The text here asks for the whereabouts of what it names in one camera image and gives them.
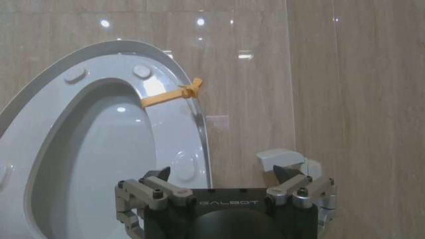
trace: screw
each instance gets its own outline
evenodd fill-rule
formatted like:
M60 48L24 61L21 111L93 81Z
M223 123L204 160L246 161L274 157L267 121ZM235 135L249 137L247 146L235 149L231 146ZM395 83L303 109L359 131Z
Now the screw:
M118 188L122 188L124 180L118 182Z
M307 196L307 190L306 188L299 188L297 191L297 195L301 197L306 197Z
M153 193L152 193L152 197L153 197L153 199L161 199L161 198L162 198L162 196L164 196L164 192L162 192L162 190L161 190L161 189L156 189L156 190L153 190Z

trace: toilet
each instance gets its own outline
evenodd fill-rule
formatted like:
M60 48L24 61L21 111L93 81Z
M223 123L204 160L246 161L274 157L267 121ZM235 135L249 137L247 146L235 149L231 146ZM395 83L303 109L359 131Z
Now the toilet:
M210 187L196 99L140 104L188 84L160 49L125 40L77 50L30 81L0 114L0 238L128 238L113 188L149 170Z

